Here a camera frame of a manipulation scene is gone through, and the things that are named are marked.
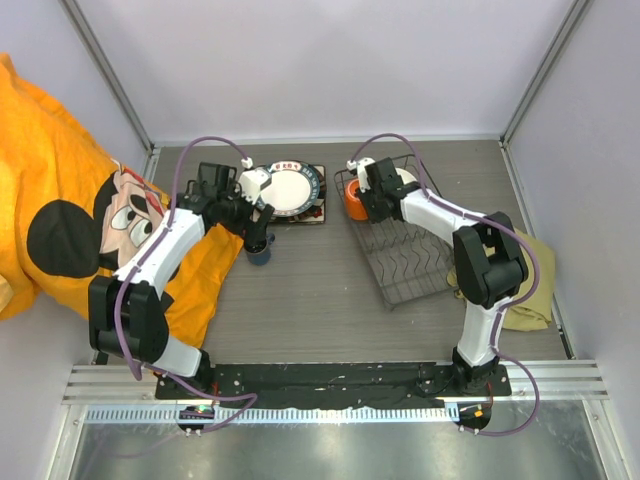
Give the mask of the left aluminium frame post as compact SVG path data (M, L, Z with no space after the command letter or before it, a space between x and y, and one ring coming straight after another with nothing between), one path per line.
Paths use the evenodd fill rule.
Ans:
M155 145L148 135L142 121L135 111L135 108L125 92L116 71L108 59L98 37L86 18L80 4L76 0L60 0L60 6L67 15L71 25L80 38L88 52L94 66L105 81L109 91L114 97L117 105L122 111L124 117L132 128L138 142L147 157L151 157L154 153Z

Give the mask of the orange cartoon mouse cloth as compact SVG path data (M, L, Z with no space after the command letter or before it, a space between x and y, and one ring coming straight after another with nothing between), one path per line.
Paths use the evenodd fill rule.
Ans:
M45 292L89 321L89 287L127 264L171 200L104 151L54 97L1 58L1 315ZM172 336L202 351L221 285L244 248L212 227L161 299Z

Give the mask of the orange mug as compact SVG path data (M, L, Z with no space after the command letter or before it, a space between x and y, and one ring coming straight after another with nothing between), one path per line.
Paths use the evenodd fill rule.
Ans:
M368 214L360 198L357 195L359 191L359 181L354 178L345 186L345 208L348 216L354 221L367 221Z

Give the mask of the right aluminium frame post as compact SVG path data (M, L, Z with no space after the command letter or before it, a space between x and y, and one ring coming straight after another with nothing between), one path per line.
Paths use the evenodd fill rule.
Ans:
M513 115L501 134L500 145L503 149L506 149L513 140L535 99L543 89L593 3L593 0L574 0L571 2Z

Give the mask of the green rimmed white plate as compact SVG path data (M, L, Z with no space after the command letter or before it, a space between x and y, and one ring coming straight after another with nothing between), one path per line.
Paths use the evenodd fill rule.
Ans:
M271 183L261 190L256 208L274 208L273 216L287 218L305 213L320 198L321 181L314 167L295 160L273 162L264 167Z

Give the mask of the small blue cup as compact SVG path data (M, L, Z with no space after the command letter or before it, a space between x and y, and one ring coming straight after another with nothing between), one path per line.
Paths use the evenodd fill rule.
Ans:
M248 261L255 266L264 266L271 259L271 246L275 241L275 234L268 232L263 242L256 245L244 245L244 252Z

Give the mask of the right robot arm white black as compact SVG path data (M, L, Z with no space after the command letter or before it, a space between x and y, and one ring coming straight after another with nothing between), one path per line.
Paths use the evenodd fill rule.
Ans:
M452 352L457 391L482 389L499 363L505 310L529 270L510 218L457 206L417 181L406 183L390 159L355 163L356 195L372 222L394 219L420 227L451 246L457 286L466 300L461 338Z

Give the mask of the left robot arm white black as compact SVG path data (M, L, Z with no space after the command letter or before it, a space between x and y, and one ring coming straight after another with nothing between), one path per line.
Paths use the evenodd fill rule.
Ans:
M170 208L150 240L112 276L98 276L89 287L91 347L118 356L136 378L143 366L178 377L190 398L205 397L213 385L209 362L200 349L172 336L161 299L183 258L214 226L240 236L251 263L266 264L275 239L267 228L274 209L266 205L253 214L261 193L271 183L263 167L232 167L203 163L198 177Z

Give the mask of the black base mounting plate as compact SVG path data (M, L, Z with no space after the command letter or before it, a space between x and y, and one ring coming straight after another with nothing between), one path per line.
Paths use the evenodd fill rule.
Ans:
M222 397L255 393L257 409L299 410L410 409L512 393L501 364L472 378L441 362L217 364L202 386Z

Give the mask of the white ribbed bowl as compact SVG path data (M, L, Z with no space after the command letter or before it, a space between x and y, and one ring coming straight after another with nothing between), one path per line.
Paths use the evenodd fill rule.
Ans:
M395 168L395 171L400 177L403 185L419 184L417 178L408 170L403 168Z

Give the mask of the aluminium frame post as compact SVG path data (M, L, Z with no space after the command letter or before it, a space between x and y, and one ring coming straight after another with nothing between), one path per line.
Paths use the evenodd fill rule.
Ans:
M535 99L543 89L593 3L593 0L574 0L571 2L513 115L501 134L500 145L503 149L506 149L513 140Z
M116 71L108 59L98 37L86 18L80 4L76 0L60 0L60 6L67 15L71 25L80 38L88 52L94 66L105 81L109 91L114 97L117 105L122 111L124 117L132 128L138 142L147 157L151 157L154 153L155 145L148 135L142 121L135 111L135 108L125 92Z

